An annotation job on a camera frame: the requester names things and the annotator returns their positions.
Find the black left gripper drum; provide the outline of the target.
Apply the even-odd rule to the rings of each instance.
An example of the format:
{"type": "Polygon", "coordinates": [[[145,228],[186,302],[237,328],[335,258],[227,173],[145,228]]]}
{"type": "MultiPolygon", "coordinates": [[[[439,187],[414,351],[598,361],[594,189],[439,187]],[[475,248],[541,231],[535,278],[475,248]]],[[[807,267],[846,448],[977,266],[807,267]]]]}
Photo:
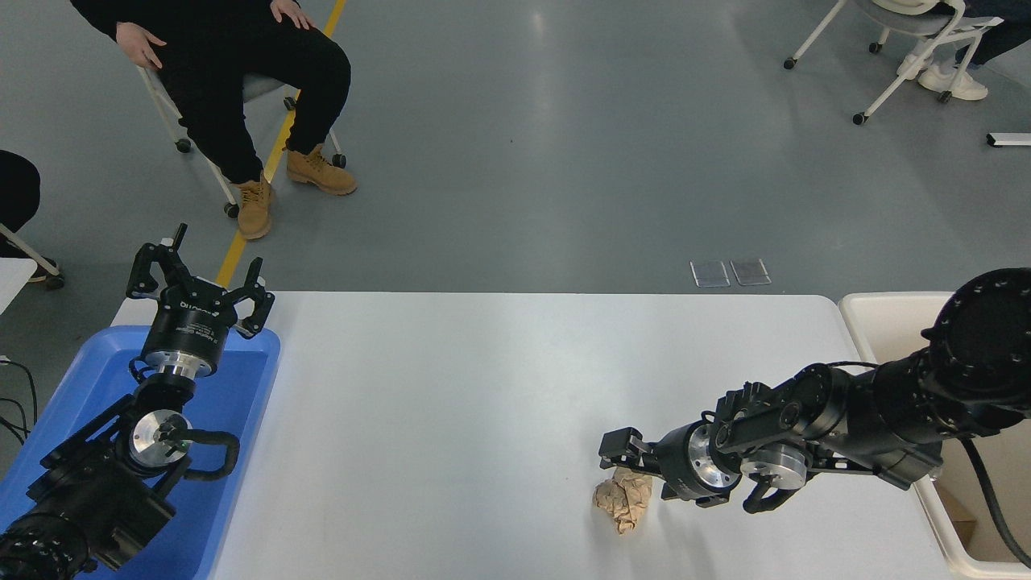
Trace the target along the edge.
{"type": "Polygon", "coordinates": [[[199,280],[161,291],[158,309],[143,345],[149,367],[192,359],[196,367],[217,367],[237,315],[228,291],[199,280]]]}

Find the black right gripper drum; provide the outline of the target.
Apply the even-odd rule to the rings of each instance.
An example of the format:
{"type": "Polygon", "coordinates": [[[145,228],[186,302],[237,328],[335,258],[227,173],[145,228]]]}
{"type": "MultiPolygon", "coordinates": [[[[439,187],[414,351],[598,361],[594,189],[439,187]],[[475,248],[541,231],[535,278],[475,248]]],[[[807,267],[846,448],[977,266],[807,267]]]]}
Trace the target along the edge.
{"type": "Polygon", "coordinates": [[[656,462],[664,480],[660,499],[699,500],[707,498],[708,488],[699,478],[689,458],[692,434],[701,425],[674,429],[656,443],[656,462]]]}

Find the person's right hand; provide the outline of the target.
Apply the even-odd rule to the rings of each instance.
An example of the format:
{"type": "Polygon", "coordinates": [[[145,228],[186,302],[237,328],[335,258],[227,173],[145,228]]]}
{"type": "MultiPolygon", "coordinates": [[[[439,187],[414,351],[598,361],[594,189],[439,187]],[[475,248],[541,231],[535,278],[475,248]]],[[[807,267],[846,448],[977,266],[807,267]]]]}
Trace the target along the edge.
{"type": "Polygon", "coordinates": [[[115,43],[126,58],[139,68],[160,70],[164,67],[155,48],[166,47],[167,44],[137,23],[117,22],[115,43]]]}

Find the person's left hand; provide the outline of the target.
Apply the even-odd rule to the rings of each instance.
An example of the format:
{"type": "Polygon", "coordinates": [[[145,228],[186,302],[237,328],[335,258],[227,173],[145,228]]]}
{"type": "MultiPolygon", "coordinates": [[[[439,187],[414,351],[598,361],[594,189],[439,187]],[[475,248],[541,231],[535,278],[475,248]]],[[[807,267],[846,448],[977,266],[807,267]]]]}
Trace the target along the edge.
{"type": "Polygon", "coordinates": [[[277,23],[291,23],[300,30],[312,30],[315,25],[308,14],[302,10],[297,1],[273,0],[269,1],[270,14],[277,23]]]}

